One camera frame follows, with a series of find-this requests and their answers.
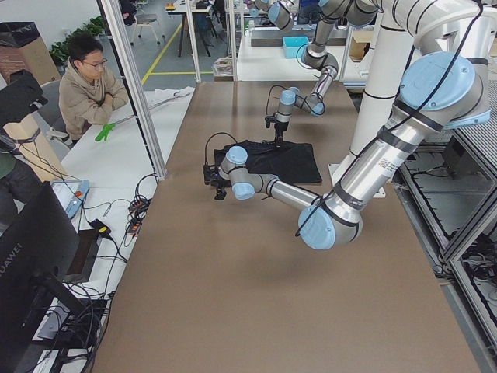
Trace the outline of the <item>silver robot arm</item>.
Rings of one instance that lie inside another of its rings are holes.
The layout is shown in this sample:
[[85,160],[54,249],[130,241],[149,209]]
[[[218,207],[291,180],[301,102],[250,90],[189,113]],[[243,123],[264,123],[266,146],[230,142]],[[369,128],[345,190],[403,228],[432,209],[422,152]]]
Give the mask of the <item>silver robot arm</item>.
[[309,95],[301,96],[298,90],[294,90],[294,105],[315,116],[321,116],[325,112],[325,94],[339,73],[338,61],[325,50],[336,21],[344,17],[349,24],[364,27],[370,24],[377,14],[377,7],[361,1],[320,1],[318,6],[315,35],[313,40],[305,45],[301,63],[319,71],[320,76]]
[[324,196],[273,174],[252,173],[247,151],[230,148],[216,169],[239,200],[257,193],[300,210],[297,236],[313,249],[352,242],[362,210],[429,135],[488,122],[488,53],[496,10],[480,1],[322,1],[315,37],[302,61],[335,76],[325,52],[332,24],[368,25],[381,15],[365,98],[349,154]]

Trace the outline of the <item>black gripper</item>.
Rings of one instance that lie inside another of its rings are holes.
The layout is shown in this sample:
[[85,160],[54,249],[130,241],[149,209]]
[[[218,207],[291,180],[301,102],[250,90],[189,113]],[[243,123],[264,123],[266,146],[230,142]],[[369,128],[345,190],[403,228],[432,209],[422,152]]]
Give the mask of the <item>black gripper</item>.
[[231,181],[222,178],[221,176],[214,176],[212,178],[212,186],[216,187],[215,200],[224,200],[227,196],[225,188],[231,187]]
[[280,143],[283,143],[283,132],[287,130],[288,125],[289,125],[288,122],[280,122],[278,120],[274,122],[274,129],[275,129],[274,145],[275,145],[275,148],[279,148]]

